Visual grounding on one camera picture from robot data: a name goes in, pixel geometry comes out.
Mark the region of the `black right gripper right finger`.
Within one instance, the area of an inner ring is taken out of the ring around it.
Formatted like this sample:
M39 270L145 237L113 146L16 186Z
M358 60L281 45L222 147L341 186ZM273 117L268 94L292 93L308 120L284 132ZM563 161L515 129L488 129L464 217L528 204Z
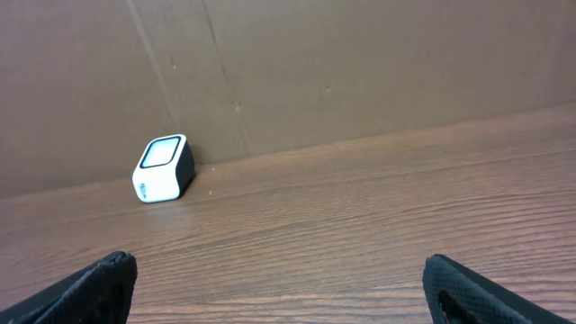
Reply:
M572 324L441 254L422 283L434 324Z

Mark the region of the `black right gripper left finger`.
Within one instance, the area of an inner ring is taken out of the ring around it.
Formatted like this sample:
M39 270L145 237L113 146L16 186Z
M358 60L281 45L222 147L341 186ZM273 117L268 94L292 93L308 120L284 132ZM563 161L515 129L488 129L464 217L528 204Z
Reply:
M8 324L125 324L138 277L135 256L116 251L1 311Z

